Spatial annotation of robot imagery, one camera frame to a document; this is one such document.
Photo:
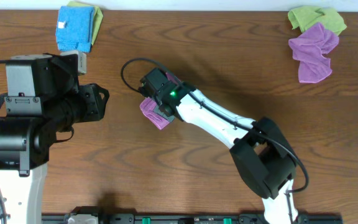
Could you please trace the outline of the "purple cloth with label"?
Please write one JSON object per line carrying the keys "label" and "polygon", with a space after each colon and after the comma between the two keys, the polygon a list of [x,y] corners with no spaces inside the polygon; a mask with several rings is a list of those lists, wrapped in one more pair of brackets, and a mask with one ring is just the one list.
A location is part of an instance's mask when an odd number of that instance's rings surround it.
{"label": "purple cloth with label", "polygon": [[140,104],[140,110],[143,115],[148,118],[159,130],[162,130],[171,122],[163,118],[161,115],[158,115],[156,112],[153,112],[152,109],[156,107],[156,103],[152,101],[151,98],[145,97],[145,100]]}

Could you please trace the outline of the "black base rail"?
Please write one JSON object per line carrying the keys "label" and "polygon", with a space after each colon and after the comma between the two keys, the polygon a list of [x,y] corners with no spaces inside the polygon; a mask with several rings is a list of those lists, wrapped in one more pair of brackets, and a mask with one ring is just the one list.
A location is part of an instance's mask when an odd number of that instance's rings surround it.
{"label": "black base rail", "polygon": [[99,207],[76,207],[66,214],[43,214],[42,223],[108,223],[108,224],[263,224],[261,213],[240,215],[159,215],[107,213]]}

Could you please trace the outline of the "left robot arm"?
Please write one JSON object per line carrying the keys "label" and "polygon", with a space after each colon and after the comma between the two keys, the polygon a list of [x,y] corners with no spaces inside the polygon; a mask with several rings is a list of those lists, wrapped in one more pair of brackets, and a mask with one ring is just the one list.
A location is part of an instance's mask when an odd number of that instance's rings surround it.
{"label": "left robot arm", "polygon": [[58,133],[103,119],[109,92],[80,85],[86,55],[17,55],[3,60],[0,95],[0,223],[40,223],[49,150]]}

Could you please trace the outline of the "crumpled purple cloth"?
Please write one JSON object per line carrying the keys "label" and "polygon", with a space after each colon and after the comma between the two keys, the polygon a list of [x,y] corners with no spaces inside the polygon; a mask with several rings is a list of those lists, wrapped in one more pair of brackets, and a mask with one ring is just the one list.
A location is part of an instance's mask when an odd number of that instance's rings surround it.
{"label": "crumpled purple cloth", "polygon": [[298,81],[300,83],[319,83],[330,74],[331,59],[326,55],[334,50],[339,37],[322,23],[317,22],[297,38],[288,41],[292,57],[300,62]]}

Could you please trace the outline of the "crumpled green cloth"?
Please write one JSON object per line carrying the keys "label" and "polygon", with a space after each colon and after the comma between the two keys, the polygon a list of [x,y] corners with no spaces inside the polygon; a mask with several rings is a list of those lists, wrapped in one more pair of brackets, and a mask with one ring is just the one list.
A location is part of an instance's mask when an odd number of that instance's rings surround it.
{"label": "crumpled green cloth", "polygon": [[328,29],[340,35],[347,26],[342,16],[332,7],[301,6],[291,9],[288,12],[288,20],[292,29],[299,29],[302,33],[321,23],[325,29]]}

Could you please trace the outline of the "folded green cloth under blue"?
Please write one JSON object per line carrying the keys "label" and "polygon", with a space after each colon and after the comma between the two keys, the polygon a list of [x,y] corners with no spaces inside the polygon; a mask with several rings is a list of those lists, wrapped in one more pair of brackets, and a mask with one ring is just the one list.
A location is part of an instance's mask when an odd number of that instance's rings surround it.
{"label": "folded green cloth under blue", "polygon": [[67,6],[70,7],[94,7],[94,16],[93,16],[93,31],[92,31],[92,40],[91,45],[94,45],[98,32],[103,20],[103,12],[99,6],[89,5],[82,2],[70,1]]}

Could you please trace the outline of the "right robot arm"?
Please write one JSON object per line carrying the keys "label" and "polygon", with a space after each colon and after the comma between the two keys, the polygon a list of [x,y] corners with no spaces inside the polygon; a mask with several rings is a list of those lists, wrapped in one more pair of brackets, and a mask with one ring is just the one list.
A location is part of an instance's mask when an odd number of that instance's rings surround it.
{"label": "right robot arm", "polygon": [[140,83],[140,92],[155,102],[157,114],[193,124],[229,148],[241,179],[262,198],[267,223],[297,221],[293,179],[299,160],[272,120],[232,113],[160,68]]}

